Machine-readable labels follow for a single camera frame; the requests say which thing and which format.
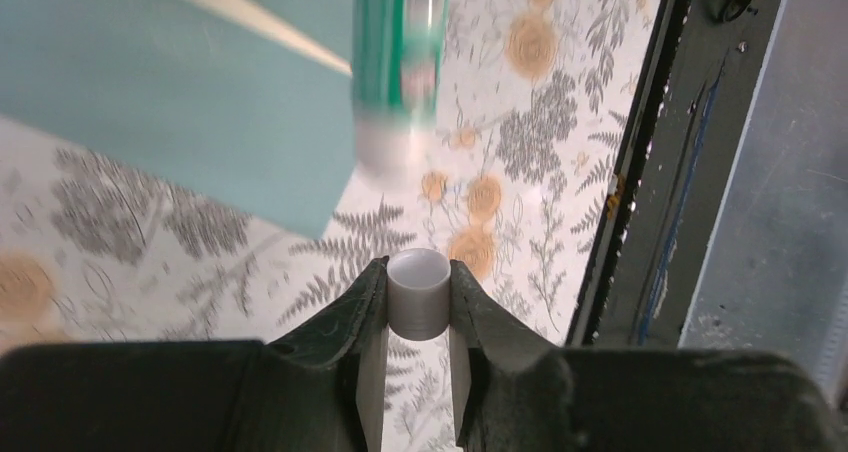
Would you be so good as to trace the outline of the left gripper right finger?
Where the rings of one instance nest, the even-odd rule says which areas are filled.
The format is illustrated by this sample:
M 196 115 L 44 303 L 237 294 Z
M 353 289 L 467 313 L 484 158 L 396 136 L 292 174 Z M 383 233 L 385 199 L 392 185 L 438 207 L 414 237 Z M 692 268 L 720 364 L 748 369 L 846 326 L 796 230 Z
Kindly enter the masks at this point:
M 451 265 L 456 443 L 466 451 L 843 451 L 841 417 L 788 359 L 560 347 Z

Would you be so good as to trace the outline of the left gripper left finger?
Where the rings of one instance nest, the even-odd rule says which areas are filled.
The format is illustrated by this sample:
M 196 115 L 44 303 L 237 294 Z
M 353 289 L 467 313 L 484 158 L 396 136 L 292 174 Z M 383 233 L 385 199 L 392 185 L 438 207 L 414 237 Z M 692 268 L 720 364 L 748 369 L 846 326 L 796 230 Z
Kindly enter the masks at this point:
M 376 451 L 387 262 L 271 341 L 34 344 L 1 358 L 5 451 Z

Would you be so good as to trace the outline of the grey glue stick cap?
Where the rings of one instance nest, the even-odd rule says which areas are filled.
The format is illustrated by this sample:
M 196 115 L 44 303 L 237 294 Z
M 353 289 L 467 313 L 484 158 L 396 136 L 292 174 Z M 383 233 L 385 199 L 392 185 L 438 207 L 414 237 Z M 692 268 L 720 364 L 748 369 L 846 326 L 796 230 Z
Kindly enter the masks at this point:
M 393 254 L 386 265 L 388 325 L 403 339 L 427 341 L 449 326 L 449 259 L 413 248 Z

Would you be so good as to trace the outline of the teal green envelope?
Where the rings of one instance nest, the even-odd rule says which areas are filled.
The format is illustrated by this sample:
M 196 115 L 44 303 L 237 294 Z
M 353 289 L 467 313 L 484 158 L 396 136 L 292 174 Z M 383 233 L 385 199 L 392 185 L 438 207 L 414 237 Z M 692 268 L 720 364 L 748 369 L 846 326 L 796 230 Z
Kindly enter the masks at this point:
M 1 0 L 1 112 L 317 238 L 350 81 L 188 0 Z

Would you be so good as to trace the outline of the cream paper letter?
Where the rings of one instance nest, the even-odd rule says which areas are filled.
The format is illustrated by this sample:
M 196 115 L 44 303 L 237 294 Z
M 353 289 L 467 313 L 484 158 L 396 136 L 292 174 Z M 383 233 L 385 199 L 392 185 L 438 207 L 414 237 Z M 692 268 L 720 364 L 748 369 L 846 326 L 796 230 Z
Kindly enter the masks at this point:
M 186 1 L 276 42 L 323 67 L 348 77 L 352 75 L 348 61 L 253 0 Z

